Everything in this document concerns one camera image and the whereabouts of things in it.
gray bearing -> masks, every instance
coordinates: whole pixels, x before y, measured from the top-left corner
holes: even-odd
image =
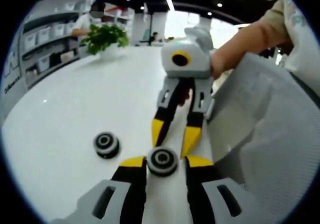
[[[111,132],[102,132],[94,138],[93,148],[100,157],[109,159],[119,152],[120,144]]]
[[[174,173],[178,162],[178,156],[168,147],[153,148],[147,155],[147,166],[150,172],[160,177],[167,177]]]

robot claw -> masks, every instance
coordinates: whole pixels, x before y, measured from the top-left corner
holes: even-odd
[[[211,77],[210,33],[200,27],[186,28],[186,40],[169,43],[161,50],[162,65],[167,76],[159,93],[158,110],[152,121],[152,144],[160,146],[174,119],[184,94],[192,90],[192,100],[180,158],[185,157],[199,141],[203,121],[209,119],[214,106]]]

beige sleeve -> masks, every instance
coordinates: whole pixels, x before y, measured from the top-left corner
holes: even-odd
[[[260,18],[260,21],[266,22],[278,32],[288,35],[285,25],[283,0],[276,1],[273,7],[267,10],[264,16]]]

desk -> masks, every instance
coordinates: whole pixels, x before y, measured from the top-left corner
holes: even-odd
[[[24,196],[45,221],[65,218],[78,198],[119,163],[152,148],[151,122],[165,71],[160,47],[128,47],[118,60],[89,56],[34,86],[2,129],[7,161]],[[190,101],[178,107],[164,146],[180,153]],[[122,150],[97,156],[94,137],[113,132]],[[211,159],[206,134],[193,155]],[[184,165],[167,178],[148,174],[144,224],[192,224]]]

black circle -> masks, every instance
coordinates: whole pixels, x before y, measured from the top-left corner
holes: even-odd
[[[101,154],[101,153],[97,152],[97,155],[103,159],[111,159],[111,158],[114,158],[119,152],[120,152],[120,143],[119,143],[119,141],[117,141],[116,147],[114,150],[112,150],[108,154]]]
[[[104,149],[110,148],[113,142],[114,142],[113,136],[110,134],[104,133],[104,134],[99,135],[96,138],[95,145],[97,148],[104,150]]]
[[[181,54],[176,54],[172,57],[172,61],[174,64],[176,64],[179,67],[184,67],[186,65],[188,65],[189,61],[188,59]]]
[[[106,138],[106,137],[102,137],[101,139],[100,139],[100,141],[101,141],[101,143],[106,143],[107,141],[108,141],[108,138]]]
[[[161,162],[165,162],[165,161],[168,160],[168,156],[166,154],[164,154],[164,153],[161,153],[161,154],[158,155],[158,159]]]
[[[156,160],[156,155],[157,155],[157,153],[159,153],[159,152],[160,152],[160,153],[166,153],[166,154],[168,154],[168,156],[169,156],[169,161],[168,161],[167,163],[161,164],[161,163],[158,163],[158,162],[157,162],[157,160]],[[170,153],[169,151],[164,150],[164,149],[160,149],[160,150],[155,151],[155,152],[152,154],[152,156],[151,156],[151,162],[152,162],[152,164],[153,164],[155,167],[157,167],[157,168],[159,168],[159,169],[167,169],[167,168],[171,167],[171,166],[175,163],[175,157],[174,157],[174,155],[173,155],[172,153]]]

